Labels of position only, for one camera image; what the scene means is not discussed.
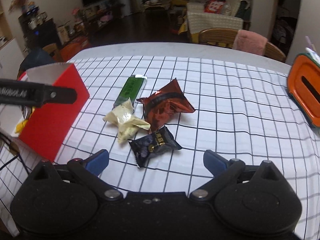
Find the cream snack packet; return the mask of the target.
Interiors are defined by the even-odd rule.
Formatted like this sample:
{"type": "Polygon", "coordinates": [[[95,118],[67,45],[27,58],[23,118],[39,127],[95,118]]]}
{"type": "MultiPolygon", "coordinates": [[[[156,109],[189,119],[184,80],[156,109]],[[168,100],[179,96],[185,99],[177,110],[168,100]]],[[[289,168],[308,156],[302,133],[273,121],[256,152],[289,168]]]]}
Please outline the cream snack packet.
{"type": "Polygon", "coordinates": [[[128,141],[139,129],[148,131],[151,127],[148,122],[133,114],[133,105],[130,98],[107,113],[103,120],[117,126],[117,138],[120,144],[128,141]]]}

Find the black snack packet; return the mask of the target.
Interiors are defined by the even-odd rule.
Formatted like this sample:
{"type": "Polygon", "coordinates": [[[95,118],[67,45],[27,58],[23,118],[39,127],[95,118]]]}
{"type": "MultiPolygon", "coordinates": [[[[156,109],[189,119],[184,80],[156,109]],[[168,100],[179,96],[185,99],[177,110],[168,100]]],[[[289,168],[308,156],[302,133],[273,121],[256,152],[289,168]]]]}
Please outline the black snack packet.
{"type": "Polygon", "coordinates": [[[181,150],[182,146],[166,126],[144,137],[129,142],[135,155],[137,166],[142,168],[147,160],[162,155],[168,151],[181,150]]]}

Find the wooden chair with jacket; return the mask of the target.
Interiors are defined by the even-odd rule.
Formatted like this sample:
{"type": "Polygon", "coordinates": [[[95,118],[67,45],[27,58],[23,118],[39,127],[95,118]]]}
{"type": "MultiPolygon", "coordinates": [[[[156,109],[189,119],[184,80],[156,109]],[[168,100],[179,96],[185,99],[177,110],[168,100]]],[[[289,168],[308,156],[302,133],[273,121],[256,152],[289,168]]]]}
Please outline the wooden chair with jacket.
{"type": "MultiPolygon", "coordinates": [[[[49,44],[42,48],[45,50],[56,62],[63,62],[60,51],[55,43],[49,44]]],[[[17,79],[19,79],[24,72],[20,73],[18,71],[17,79]]]]}

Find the red white cardboard box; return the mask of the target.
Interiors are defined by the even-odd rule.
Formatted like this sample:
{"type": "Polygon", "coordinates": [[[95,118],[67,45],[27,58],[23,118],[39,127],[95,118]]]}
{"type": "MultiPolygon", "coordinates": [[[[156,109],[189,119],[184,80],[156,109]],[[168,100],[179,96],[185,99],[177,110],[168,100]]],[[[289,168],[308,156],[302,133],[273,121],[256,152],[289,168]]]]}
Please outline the red white cardboard box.
{"type": "Polygon", "coordinates": [[[53,63],[30,68],[21,81],[72,88],[77,93],[73,104],[47,103],[35,109],[18,138],[38,155],[54,161],[69,132],[89,98],[89,92],[75,64],[53,63]]]}

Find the orange red cardboard box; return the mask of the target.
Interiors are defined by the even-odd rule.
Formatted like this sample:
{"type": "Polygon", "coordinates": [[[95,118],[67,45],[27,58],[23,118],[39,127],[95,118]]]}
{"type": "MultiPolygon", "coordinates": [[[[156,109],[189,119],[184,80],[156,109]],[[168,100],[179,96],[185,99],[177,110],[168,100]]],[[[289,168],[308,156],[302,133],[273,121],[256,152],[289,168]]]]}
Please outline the orange red cardboard box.
{"type": "Polygon", "coordinates": [[[60,50],[62,59],[66,62],[73,58],[80,51],[90,48],[91,44],[87,36],[79,36],[72,39],[60,50]]]}

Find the brown red foil packet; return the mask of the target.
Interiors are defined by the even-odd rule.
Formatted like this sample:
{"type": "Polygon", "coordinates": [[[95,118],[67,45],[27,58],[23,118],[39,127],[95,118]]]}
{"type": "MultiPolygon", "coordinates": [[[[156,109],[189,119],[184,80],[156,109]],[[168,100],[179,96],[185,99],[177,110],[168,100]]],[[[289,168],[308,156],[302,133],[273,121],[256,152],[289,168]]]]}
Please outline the brown red foil packet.
{"type": "Polygon", "coordinates": [[[184,96],[177,79],[173,79],[149,97],[138,98],[143,105],[143,115],[155,132],[170,121],[176,113],[194,113],[195,108],[184,96]]]}

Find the green snack bar packet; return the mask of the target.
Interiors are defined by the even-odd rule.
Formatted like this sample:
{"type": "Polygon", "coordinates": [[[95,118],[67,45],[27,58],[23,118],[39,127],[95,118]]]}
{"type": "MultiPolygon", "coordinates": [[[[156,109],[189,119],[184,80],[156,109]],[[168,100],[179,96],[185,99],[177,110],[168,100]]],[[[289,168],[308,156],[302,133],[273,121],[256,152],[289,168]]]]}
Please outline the green snack bar packet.
{"type": "Polygon", "coordinates": [[[146,76],[140,74],[131,75],[123,85],[113,107],[115,108],[129,99],[134,105],[136,99],[141,96],[147,80],[146,76]]]}

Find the orange tissue box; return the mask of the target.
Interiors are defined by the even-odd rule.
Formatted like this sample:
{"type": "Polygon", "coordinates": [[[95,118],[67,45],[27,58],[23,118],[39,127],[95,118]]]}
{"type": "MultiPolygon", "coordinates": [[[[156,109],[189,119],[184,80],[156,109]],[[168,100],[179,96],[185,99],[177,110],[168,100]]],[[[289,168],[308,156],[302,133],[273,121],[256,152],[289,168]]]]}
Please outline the orange tissue box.
{"type": "Polygon", "coordinates": [[[319,64],[309,54],[296,56],[287,77],[287,92],[309,125],[319,128],[319,64]]]}

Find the pink cloth on chair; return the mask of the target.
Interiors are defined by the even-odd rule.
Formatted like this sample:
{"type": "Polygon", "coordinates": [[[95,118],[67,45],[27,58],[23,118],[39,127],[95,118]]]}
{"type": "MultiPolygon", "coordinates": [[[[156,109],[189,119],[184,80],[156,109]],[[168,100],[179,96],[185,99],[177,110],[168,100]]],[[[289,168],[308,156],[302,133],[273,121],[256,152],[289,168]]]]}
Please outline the pink cloth on chair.
{"type": "Polygon", "coordinates": [[[241,29],[235,37],[232,49],[263,56],[267,42],[266,37],[241,29]]]}

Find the wooden chair right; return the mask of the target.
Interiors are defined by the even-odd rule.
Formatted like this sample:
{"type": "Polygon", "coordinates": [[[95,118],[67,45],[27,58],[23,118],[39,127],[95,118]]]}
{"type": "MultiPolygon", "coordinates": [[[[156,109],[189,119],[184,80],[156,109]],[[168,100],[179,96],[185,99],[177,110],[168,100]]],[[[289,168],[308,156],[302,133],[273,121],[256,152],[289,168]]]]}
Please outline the wooden chair right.
{"type": "MultiPolygon", "coordinates": [[[[232,49],[238,31],[227,28],[206,29],[199,33],[199,44],[232,49]]],[[[286,59],[285,54],[269,41],[263,56],[280,62],[285,62],[286,59]]]]}

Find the sofa with cream cover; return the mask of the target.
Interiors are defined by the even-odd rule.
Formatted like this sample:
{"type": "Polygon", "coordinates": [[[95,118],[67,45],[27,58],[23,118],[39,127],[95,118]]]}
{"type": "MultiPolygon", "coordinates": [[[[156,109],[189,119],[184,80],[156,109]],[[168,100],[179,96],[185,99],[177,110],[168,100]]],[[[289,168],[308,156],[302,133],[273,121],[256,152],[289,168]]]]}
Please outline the sofa with cream cover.
{"type": "Polygon", "coordinates": [[[227,28],[240,30],[244,20],[239,15],[240,10],[247,10],[251,6],[251,0],[226,0],[227,14],[215,14],[206,12],[206,0],[190,0],[187,3],[186,15],[178,34],[187,32],[193,43],[199,42],[199,33],[206,29],[227,28]]]}

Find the red cushion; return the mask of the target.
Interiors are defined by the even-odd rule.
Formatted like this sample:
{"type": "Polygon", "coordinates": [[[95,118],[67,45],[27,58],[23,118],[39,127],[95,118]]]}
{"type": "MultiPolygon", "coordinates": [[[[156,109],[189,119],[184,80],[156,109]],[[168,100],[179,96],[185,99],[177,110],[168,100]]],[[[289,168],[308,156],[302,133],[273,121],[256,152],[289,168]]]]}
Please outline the red cushion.
{"type": "Polygon", "coordinates": [[[212,14],[221,14],[225,1],[209,0],[204,6],[204,12],[212,14]]]}

